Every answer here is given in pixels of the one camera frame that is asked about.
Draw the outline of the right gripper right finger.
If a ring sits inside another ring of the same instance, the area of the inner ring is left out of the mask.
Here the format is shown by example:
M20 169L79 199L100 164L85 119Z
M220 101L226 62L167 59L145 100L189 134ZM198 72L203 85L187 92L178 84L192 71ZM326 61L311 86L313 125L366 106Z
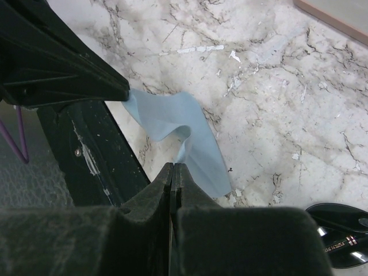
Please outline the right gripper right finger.
M171 215L179 275L331 275L306 211L290 207L223 208L176 164Z

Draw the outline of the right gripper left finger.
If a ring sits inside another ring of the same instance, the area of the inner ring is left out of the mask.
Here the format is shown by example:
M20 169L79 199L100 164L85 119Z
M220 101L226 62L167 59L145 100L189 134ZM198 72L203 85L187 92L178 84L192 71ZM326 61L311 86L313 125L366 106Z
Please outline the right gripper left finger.
M168 275L167 163L120 207L2 209L2 275Z

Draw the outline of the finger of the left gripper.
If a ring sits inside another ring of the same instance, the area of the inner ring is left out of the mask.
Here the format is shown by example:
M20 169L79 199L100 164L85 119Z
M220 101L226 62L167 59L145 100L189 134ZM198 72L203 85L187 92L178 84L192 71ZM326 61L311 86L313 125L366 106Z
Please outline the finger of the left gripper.
M27 108L126 101L129 82L46 1L1 1L1 100Z

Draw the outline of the light blue cleaning cloth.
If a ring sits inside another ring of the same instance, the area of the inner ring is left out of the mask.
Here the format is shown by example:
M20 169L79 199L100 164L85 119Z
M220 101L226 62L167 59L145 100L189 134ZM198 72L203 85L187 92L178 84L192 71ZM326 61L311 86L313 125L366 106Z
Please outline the light blue cleaning cloth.
M154 95L132 89L122 103L153 141L177 135L181 147L176 163L187 165L196 184L210 197L231 191L224 158L215 136L196 99L183 91L174 95Z

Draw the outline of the pink glasses case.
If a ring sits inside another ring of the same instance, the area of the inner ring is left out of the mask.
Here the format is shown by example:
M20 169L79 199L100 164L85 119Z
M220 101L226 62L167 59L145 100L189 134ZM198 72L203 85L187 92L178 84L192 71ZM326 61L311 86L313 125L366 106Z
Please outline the pink glasses case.
M367 45L367 0L294 0L303 11Z

